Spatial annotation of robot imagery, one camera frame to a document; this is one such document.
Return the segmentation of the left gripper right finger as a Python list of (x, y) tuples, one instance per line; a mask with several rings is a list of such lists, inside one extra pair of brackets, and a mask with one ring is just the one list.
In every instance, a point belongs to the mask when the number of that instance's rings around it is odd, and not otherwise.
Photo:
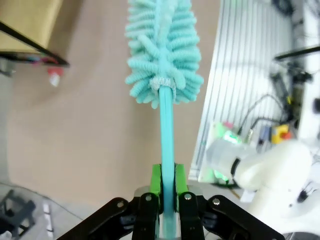
[(203, 195), (191, 192), (183, 164), (175, 165), (175, 188), (182, 240), (204, 240), (204, 230), (221, 240), (285, 238), (223, 195), (205, 199)]

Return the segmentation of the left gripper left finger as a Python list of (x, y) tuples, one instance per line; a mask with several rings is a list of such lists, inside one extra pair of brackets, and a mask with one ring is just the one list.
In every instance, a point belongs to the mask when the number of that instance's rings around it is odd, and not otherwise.
[(60, 240), (155, 240), (162, 213), (162, 167), (152, 166), (149, 189), (131, 201), (115, 197), (59, 237)]

